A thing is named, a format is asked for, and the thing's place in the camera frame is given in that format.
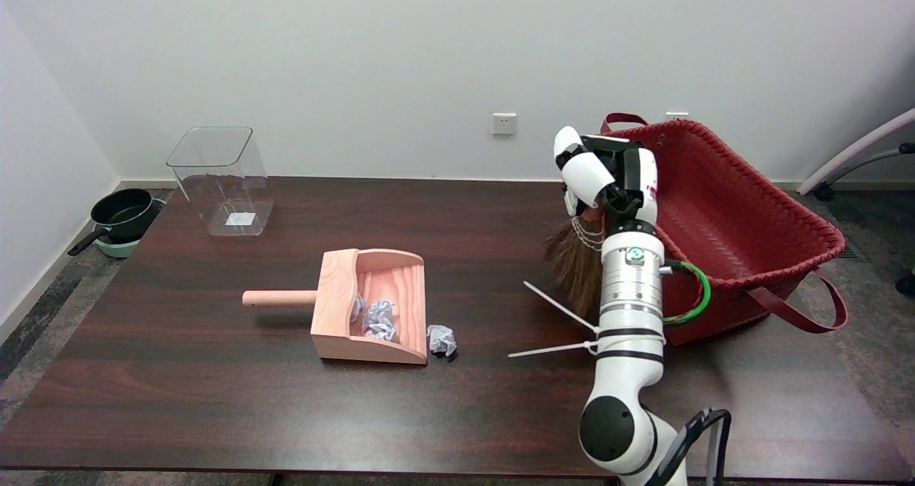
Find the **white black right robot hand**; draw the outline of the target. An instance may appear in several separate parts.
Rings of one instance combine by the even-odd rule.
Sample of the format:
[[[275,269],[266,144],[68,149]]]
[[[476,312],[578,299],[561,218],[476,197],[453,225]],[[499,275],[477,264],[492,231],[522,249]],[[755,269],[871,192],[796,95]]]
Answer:
[[[563,127],[553,139],[553,160],[569,215],[597,209],[617,222],[619,232],[655,231],[659,173],[654,153],[643,144]]]

